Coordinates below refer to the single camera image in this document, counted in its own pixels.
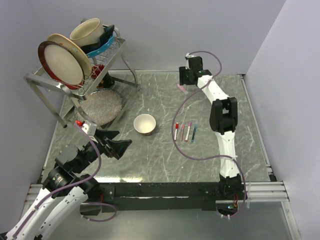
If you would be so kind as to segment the blue pen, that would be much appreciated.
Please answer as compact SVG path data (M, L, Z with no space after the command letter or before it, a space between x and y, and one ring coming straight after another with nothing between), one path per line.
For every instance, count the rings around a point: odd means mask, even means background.
M196 134L197 128L198 128L198 121L195 122L194 127L193 127L191 143L194 143L194 141L195 141L195 134Z

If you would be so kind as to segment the red crayon pen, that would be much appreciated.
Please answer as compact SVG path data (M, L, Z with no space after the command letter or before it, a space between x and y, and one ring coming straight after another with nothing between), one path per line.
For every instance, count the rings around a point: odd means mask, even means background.
M183 139L184 139L184 131L185 131L185 123L183 123L181 125L181 128L180 128L180 141L182 142Z

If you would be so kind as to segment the white pen red cap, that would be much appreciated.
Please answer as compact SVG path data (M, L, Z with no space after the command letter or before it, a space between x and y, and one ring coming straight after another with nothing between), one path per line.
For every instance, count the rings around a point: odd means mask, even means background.
M175 128L174 128L174 135L173 135L173 140L174 140L174 141L177 140L178 130L179 130L179 123L176 122L176 123L175 123Z

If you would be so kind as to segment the white pen red tip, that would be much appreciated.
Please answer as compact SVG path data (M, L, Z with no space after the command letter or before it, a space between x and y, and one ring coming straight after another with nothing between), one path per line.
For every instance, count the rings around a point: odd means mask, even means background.
M190 135L191 127L192 127L192 122L190 121L190 122L188 123L187 132L186 132L185 139L184 139L184 141L185 141L186 143L189 141L189 135Z

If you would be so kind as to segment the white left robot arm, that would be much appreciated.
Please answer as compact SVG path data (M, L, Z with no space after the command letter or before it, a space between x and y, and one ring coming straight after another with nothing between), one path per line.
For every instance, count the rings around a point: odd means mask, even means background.
M104 194L92 174L81 175L91 163L102 165L102 155L120 159L132 140L114 140L119 132L91 129L88 124L78 130L88 139L79 149L68 145L55 159L35 200L19 220L2 238L4 240L46 240L53 230L82 203L103 205Z

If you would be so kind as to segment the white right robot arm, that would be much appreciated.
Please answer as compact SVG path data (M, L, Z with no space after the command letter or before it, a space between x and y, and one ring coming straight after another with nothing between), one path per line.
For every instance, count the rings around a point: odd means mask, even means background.
M217 138L220 158L218 192L222 198L230 199L244 189L235 148L238 101L228 96L211 72L203 68L200 56L188 53L185 59L186 66L179 67L179 84L197 86L211 103L209 125Z

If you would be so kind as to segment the white paper cup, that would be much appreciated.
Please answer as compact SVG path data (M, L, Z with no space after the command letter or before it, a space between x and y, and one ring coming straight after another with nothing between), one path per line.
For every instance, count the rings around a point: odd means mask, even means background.
M146 136L155 130L156 124L156 119L150 114L140 114L133 121L134 129Z

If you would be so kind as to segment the glass textured plate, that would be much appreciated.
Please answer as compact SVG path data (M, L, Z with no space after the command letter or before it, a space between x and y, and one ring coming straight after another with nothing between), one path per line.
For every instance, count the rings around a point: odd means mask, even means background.
M99 126L112 122L123 108L123 98L109 88L94 90L86 100L80 100L83 111Z

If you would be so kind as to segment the steel dish rack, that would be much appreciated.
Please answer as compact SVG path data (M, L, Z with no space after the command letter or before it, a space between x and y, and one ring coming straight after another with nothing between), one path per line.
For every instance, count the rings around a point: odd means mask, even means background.
M124 88L127 92L122 94L123 107L117 117L110 123L103 124L102 127L111 128L115 126L115 124L119 121L121 116L128 108L129 103L134 95L141 89L141 86L138 84L138 76L136 71L125 58L125 49L127 46L126 40L121 36L120 31L117 27L114 28L114 32L115 36L113 37L111 46L105 51L100 52L97 56L92 57L89 61L91 66L95 70L98 69L99 64L103 65L104 68L100 71L100 73L96 74L95 79L93 79L92 76L89 76L83 80L83 83L81 85L76 85L75 89L69 89L68 86L64 83L52 79L43 67L40 67L35 73L27 73L24 76L24 80L27 82L29 87L44 103L47 109L55 116L57 122L63 128L66 128L68 124L72 123L71 117L74 112L79 113L86 120L90 119L83 108L80 107L80 101L85 101L88 96L90 96L97 89L99 83L103 80L103 77L106 76L112 65L119 57L122 58L122 61L125 63L129 71L133 75L134 81L127 81L112 77L112 79L116 83L127 85ZM65 115L61 115L56 111L47 97L41 92L41 90L39 89L40 87L54 92L62 93L67 99L71 100L73 106L69 108L68 112Z

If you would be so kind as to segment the red object in rack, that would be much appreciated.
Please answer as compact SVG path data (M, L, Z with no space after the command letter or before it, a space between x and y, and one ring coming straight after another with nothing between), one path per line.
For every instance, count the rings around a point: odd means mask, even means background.
M92 67L91 78L95 80L100 75L100 73L103 71L104 68L105 66L103 64L94 65Z

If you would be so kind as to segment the blue rimmed dish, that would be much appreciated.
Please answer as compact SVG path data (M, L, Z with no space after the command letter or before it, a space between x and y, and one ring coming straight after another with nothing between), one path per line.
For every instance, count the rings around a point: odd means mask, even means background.
M106 51L114 41L115 26L105 26L104 33L99 37L97 43L81 46L80 49L87 55L88 58L93 58Z

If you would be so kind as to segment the red rimmed white plate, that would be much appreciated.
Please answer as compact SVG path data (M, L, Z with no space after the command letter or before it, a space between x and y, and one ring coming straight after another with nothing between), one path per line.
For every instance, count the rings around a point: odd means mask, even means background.
M38 46L37 54L43 69L53 80L71 90L82 86L84 72L67 48L53 41L43 41Z

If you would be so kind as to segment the cream ceramic bowl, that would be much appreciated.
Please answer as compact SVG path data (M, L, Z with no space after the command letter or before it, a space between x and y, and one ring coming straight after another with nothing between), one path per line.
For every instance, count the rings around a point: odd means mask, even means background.
M78 25L69 38L79 47L95 44L104 33L104 27L99 18L91 18Z

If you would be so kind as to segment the beige plate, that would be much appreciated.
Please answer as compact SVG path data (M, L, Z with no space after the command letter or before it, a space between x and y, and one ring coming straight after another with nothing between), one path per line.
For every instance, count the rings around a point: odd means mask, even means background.
M73 56L76 58L76 60L78 61L79 65L83 70L85 80L91 76L92 64L89 58L87 57L87 55L83 52L83 50L78 45L76 45L69 38L58 33L53 33L49 35L47 40L62 45L73 54Z

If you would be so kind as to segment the black base frame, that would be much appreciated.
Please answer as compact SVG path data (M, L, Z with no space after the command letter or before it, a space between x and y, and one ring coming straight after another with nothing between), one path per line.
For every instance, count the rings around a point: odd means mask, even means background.
M100 183L89 197L119 211L201 209L215 211L217 203L247 198L244 188L223 194L217 182L118 182Z

